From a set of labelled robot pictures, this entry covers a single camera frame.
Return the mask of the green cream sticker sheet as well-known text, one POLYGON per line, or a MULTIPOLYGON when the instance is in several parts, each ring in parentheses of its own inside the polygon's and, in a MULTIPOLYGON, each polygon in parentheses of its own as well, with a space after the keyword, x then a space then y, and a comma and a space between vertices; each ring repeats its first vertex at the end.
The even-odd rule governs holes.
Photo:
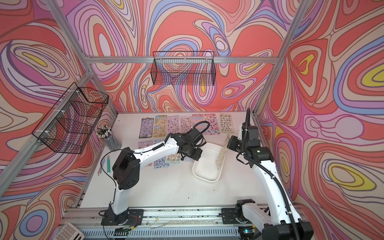
POLYGON ((234 125, 230 114, 220 114, 220 130, 222 133, 234 132, 234 125))

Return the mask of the blue penguin sticker sheet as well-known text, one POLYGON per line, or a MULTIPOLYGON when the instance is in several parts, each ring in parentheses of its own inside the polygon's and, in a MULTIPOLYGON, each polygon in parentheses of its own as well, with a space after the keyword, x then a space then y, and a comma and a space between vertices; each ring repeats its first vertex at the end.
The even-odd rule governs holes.
MULTIPOLYGON (((154 140, 154 144, 158 144, 163 141, 164 139, 154 140)), ((154 161, 153 164, 154 164, 154 169, 168 168, 170 166, 170 164, 166 163, 166 157, 154 161)))

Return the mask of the pink puffy sticker sheet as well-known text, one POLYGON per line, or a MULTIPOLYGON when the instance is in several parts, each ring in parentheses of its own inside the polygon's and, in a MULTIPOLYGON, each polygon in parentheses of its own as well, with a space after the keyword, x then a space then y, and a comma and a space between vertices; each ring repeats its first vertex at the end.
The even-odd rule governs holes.
POLYGON ((180 132, 180 117, 167 116, 167 134, 176 134, 180 132))

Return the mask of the purple holographic sticker sheet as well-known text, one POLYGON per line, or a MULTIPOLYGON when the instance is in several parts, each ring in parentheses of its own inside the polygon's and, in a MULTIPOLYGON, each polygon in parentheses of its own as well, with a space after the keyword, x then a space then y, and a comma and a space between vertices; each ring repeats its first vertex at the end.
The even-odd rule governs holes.
POLYGON ((141 121, 139 138, 151 138, 153 136, 154 118, 144 118, 141 121))

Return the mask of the lilac puffy sticker sheet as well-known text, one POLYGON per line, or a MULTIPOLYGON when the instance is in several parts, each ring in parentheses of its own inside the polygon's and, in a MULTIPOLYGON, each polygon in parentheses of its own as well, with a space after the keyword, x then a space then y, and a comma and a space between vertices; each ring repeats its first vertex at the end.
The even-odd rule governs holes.
POLYGON ((149 146, 151 146, 153 144, 154 144, 153 140, 139 142, 138 143, 138 148, 139 149, 147 148, 147 147, 149 147, 149 146))

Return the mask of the green dinosaur sticker sheet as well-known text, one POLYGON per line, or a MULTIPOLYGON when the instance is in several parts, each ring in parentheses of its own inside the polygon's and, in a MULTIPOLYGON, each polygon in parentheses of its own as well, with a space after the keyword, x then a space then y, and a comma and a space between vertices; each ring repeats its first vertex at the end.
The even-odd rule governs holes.
POLYGON ((173 155, 167 156, 165 162, 170 165, 180 164, 181 158, 182 158, 181 154, 173 154, 173 155))

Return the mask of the green animal sticker sheet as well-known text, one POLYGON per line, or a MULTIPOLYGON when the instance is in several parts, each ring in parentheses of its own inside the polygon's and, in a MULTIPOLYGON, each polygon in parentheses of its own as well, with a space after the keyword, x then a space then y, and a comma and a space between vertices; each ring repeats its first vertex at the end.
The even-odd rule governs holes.
POLYGON ((222 166, 223 166, 224 160, 226 158, 226 152, 227 152, 227 149, 228 149, 228 144, 229 144, 230 138, 231 138, 230 134, 227 134, 225 142, 222 145, 222 148, 219 151, 219 155, 216 158, 216 167, 217 167, 218 171, 222 170, 222 166))

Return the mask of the pink yellow pastel sticker sheet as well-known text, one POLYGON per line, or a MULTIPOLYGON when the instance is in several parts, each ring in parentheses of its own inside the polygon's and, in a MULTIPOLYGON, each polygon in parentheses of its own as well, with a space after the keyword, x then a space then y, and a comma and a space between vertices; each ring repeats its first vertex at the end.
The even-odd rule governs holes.
POLYGON ((210 127, 204 132, 204 135, 218 135, 220 134, 220 127, 217 115, 214 113, 204 114, 205 120, 210 123, 210 127))

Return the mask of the blue pastel cloud sticker sheet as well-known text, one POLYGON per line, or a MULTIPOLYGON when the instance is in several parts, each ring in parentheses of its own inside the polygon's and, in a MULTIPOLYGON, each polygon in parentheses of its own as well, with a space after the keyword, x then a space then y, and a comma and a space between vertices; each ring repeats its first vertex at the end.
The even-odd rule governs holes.
POLYGON ((184 157, 184 162, 193 163, 195 160, 193 160, 190 157, 184 157))

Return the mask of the white plastic storage tray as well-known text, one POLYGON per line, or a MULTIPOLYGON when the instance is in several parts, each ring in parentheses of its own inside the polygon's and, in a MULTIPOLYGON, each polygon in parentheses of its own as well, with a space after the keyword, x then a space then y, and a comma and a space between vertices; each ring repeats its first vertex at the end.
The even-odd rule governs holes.
POLYGON ((224 164, 222 170, 218 171, 216 167, 216 158, 219 155, 221 148, 222 146, 212 143, 207 143, 201 148, 203 153, 200 159, 195 161, 192 168, 193 175, 196 178, 209 183, 215 183, 220 179, 224 164))

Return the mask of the pink bonbon sticker sheet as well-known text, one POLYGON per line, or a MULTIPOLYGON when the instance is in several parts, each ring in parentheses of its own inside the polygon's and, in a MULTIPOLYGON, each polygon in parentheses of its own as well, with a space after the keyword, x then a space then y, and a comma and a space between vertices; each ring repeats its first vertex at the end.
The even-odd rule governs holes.
POLYGON ((191 116, 180 117, 180 130, 181 133, 187 133, 193 127, 193 120, 191 116))

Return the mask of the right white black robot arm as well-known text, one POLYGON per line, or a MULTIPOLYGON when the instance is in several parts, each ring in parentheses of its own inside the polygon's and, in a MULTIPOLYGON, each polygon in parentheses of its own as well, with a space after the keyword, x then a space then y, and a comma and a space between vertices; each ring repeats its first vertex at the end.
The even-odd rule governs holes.
POLYGON ((310 240, 314 229, 295 209, 279 177, 271 150, 261 145, 259 129, 251 124, 250 109, 241 125, 240 136, 230 138, 228 149, 242 157, 238 162, 253 170, 262 184, 268 204, 262 210, 251 199, 238 200, 235 214, 239 222, 251 222, 258 232, 256 236, 264 240, 310 240))

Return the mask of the blue red animal sticker sheet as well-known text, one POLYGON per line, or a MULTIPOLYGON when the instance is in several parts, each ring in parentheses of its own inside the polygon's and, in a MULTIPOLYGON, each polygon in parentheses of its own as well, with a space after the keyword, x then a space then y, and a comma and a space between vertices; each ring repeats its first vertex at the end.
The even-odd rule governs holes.
POLYGON ((205 121, 205 116, 203 114, 193 114, 192 115, 192 121, 193 121, 193 126, 196 127, 196 129, 199 132, 204 132, 205 128, 207 127, 207 123, 204 123, 205 121))

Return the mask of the yellow green sticker sheet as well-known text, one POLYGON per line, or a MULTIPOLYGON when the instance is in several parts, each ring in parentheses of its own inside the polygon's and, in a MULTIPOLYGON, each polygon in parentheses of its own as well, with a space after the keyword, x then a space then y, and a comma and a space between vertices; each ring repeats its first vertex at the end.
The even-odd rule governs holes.
POLYGON ((153 137, 165 137, 167 133, 167 115, 158 115, 154 119, 153 137))

